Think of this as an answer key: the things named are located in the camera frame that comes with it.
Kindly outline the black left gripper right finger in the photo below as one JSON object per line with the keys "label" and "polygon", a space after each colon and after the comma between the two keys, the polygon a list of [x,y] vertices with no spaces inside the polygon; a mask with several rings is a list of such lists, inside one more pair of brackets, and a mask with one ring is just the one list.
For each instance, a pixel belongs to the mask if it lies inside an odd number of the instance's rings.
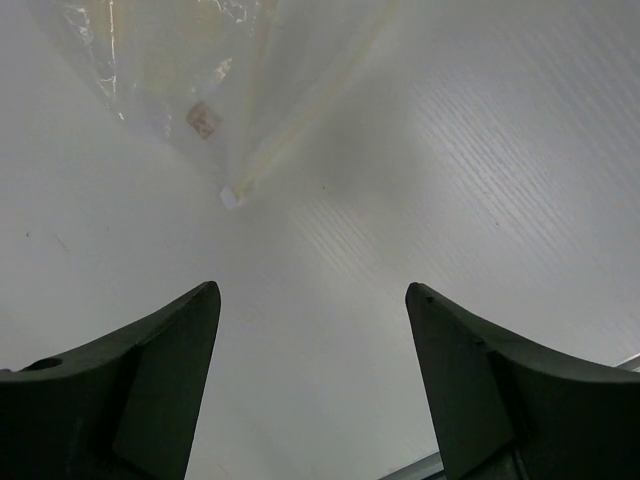
{"label": "black left gripper right finger", "polygon": [[405,302],[447,478],[638,477],[636,372],[535,343],[420,283]]}

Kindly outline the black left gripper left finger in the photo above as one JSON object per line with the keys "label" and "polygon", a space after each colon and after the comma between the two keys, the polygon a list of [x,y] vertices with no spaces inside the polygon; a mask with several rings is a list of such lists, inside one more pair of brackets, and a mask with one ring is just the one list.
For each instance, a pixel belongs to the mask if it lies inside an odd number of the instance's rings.
{"label": "black left gripper left finger", "polygon": [[208,281],[87,344],[2,370],[2,478],[184,478],[219,318]]}

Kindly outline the clear zip top bag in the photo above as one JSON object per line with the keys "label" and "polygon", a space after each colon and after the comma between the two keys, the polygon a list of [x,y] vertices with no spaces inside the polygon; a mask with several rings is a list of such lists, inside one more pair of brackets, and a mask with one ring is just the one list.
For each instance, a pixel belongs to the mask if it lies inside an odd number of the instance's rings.
{"label": "clear zip top bag", "polygon": [[230,209],[341,89],[394,1],[33,1],[126,126],[217,178]]}

